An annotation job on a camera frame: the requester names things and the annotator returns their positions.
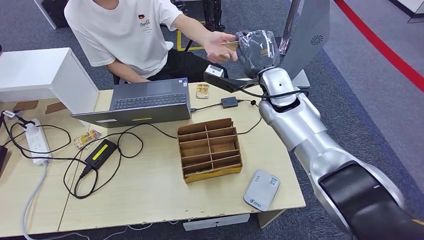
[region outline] laptop keyboard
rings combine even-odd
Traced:
[[[113,101],[111,110],[134,109],[152,106],[186,103],[186,94],[169,94],[162,96],[133,97]]]

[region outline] black power adapter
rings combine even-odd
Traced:
[[[87,165],[84,167],[84,170],[82,170],[80,178],[83,178],[92,169],[99,170],[99,168],[106,162],[106,160],[112,155],[112,153],[117,148],[118,146],[115,143],[107,139],[104,139],[95,148],[95,150],[90,155],[88,155],[88,157],[85,159],[85,162],[87,163]]]
[[[8,154],[8,149],[0,145],[0,171],[3,169],[3,164],[5,164],[6,154]]]
[[[223,109],[237,107],[239,102],[235,96],[221,98],[221,104]]]

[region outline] power strip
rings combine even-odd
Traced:
[[[44,131],[42,127],[38,127],[40,124],[40,121],[38,119],[34,118],[31,121],[35,123],[28,123],[25,125],[25,136],[26,140],[28,141],[29,150],[34,152],[40,152],[40,153],[34,153],[31,152],[31,156],[35,157],[32,159],[32,161],[37,164],[41,165],[43,162],[45,162],[47,159],[42,158],[36,158],[36,157],[45,157],[45,158],[51,158],[52,154],[48,153],[50,152],[49,145],[47,144],[46,136],[44,135]]]

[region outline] white power bank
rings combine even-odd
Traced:
[[[280,179],[258,169],[244,193],[244,201],[262,212],[270,208],[280,186]]]

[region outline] human hand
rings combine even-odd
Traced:
[[[212,63],[223,62],[232,59],[237,61],[237,53],[224,46],[224,43],[229,43],[236,40],[236,36],[214,31],[207,35],[203,47],[207,53],[207,59]]]

